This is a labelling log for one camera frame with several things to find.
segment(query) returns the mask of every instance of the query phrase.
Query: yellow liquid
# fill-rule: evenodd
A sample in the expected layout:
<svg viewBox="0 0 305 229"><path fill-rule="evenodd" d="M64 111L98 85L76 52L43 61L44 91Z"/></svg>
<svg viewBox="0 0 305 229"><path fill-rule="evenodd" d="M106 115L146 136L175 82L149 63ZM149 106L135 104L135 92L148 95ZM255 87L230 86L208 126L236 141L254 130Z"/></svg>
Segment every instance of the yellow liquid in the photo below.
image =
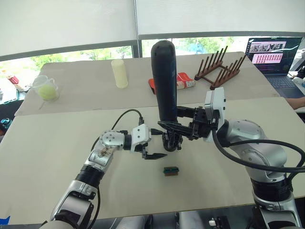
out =
<svg viewBox="0 0 305 229"><path fill-rule="evenodd" d="M51 85L43 85L38 89L38 94L43 100L51 101L57 98L58 94L55 88Z"/></svg>

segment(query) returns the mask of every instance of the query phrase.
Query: measuring cup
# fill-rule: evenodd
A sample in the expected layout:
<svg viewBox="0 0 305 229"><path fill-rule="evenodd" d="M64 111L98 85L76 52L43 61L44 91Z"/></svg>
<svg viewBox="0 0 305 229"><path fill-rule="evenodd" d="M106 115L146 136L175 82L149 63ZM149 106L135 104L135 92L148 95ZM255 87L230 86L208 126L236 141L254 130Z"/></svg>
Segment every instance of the measuring cup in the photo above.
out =
<svg viewBox="0 0 305 229"><path fill-rule="evenodd" d="M54 79L49 79L46 75L37 76L32 88L44 101L55 101L59 97L58 86Z"/></svg>

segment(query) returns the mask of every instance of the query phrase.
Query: person's arm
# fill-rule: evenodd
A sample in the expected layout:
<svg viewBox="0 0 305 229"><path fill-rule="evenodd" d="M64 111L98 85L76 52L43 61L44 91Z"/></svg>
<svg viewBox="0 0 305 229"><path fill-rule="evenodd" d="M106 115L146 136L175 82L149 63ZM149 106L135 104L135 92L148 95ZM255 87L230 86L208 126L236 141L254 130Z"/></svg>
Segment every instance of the person's arm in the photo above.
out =
<svg viewBox="0 0 305 229"><path fill-rule="evenodd" d="M302 106L305 106L305 97L298 98L298 99L286 99L289 105L296 110Z"/></svg>

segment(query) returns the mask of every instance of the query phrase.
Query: black cable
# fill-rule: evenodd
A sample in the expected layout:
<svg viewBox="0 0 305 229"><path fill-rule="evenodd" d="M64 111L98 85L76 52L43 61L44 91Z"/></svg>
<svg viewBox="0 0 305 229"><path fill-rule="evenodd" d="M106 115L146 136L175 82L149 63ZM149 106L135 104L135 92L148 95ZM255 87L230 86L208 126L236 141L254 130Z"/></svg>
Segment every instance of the black cable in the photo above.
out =
<svg viewBox="0 0 305 229"><path fill-rule="evenodd" d="M136 110L136 109L129 109L129 110L125 111L123 114L120 115L120 117L119 117L119 118L115 121L115 123L113 124L111 130L113 130L113 129L115 128L115 126L118 124L119 120L120 120L126 113L128 113L128 112L130 112L130 111L135 111L136 113L138 113L138 114L139 114L139 119L140 119L141 121L143 121L143 116L142 116L142 114L141 114L140 111L138 111L138 110ZM91 151L93 150L95 144L97 143L97 141L98 141L99 139L100 139L100 137L98 137L98 138L94 141L94 143L93 143L93 145L92 145L92 147L91 147Z"/></svg>
<svg viewBox="0 0 305 229"><path fill-rule="evenodd" d="M275 144L275 145L281 145L281 146L286 146L288 148L291 148L295 151L297 151L300 155L301 155L301 159L299 161L299 163L296 165L296 167L301 167L304 162L305 162L305 152L300 149L299 147L297 146L294 146L290 143L287 143L287 142L281 142L281 141L275 141L275 140L267 140L267 139L256 139L256 140L245 140L245 141L241 141L241 142L234 142L234 143L231 143L229 146L238 146L238 145L241 145L241 144L247 144L247 143L269 143L269 144ZM298 173L291 173L289 176L288 176L288 180L290 180L290 182L292 181L292 179L297 175Z"/></svg>
<svg viewBox="0 0 305 229"><path fill-rule="evenodd" d="M255 163L247 162L242 159L239 159L230 153L228 153L220 144L217 138L217 132L215 129L212 130L212 135L213 135L213 140L218 148L218 150L225 155L227 158L230 160L241 164L243 166L255 168L255 169L260 169L260 170L265 170L265 171L272 171L272 172L278 172L278 173L305 173L305 167L275 167L275 166L264 166L264 165L258 165Z"/></svg>
<svg viewBox="0 0 305 229"><path fill-rule="evenodd" d="M90 224L90 226L87 228L87 229L91 229L97 219L97 216L99 214L99 211L100 211L100 207L101 207L101 194L100 194L100 188L97 187L97 209L96 209L96 212L95 212L95 215L94 215L94 218Z"/></svg>
<svg viewBox="0 0 305 229"><path fill-rule="evenodd" d="M120 117L116 120L116 122L115 122L114 125L112 126L111 130L113 130L113 129L115 128L115 126L117 125L117 123L119 122L119 120L120 120L126 113L128 113L128 112L130 112L130 111L135 111L136 113L139 114L139 125L143 123L143 116L142 116L141 112L138 111L138 110L136 110L136 109L129 109L129 110L125 111L123 114L120 115ZM100 137L98 137L98 138L94 141L94 143L93 143L93 145L92 145L92 147L91 147L91 151L93 150L95 144L97 143L97 141L98 141L99 139L100 139ZM95 223L95 221L96 221L96 219L97 219L97 216L98 216L98 214L99 214L99 211L100 211L100 206L101 206L101 194L100 194L100 189L99 189L99 187L97 187L97 197L98 197L97 209L96 209L94 218L93 218L93 220L92 220L90 226L89 226L87 229L91 229L91 228L92 228L92 226L94 225L94 223Z"/></svg>
<svg viewBox="0 0 305 229"><path fill-rule="evenodd" d="M130 111L135 111L136 113L139 114L139 118L143 119L142 114L140 113L140 111L136 110L136 109L129 109L127 111L125 111L123 114L120 115L120 117L116 120L116 122L114 123L113 127L111 128L111 130L113 130L115 128L115 126L117 125L117 123L119 122L119 120L128 112Z"/></svg>

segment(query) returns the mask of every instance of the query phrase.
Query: black cylindrical object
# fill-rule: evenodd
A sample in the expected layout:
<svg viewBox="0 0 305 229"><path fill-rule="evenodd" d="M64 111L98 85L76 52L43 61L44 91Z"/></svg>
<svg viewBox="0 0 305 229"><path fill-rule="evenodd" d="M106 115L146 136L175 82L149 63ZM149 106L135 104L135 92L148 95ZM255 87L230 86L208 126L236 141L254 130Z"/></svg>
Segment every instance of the black cylindrical object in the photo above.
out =
<svg viewBox="0 0 305 229"><path fill-rule="evenodd" d="M175 46L159 41L151 51L152 73L161 121L177 121L177 70Z"/></svg>
<svg viewBox="0 0 305 229"><path fill-rule="evenodd" d="M264 183L252 180L253 191L257 197L266 201L279 202L291 195L291 183L287 178L274 183Z"/></svg>
<svg viewBox="0 0 305 229"><path fill-rule="evenodd" d="M83 165L80 173L76 176L75 180L84 182L97 188L103 176L103 171L99 171L98 169L88 165Z"/></svg>

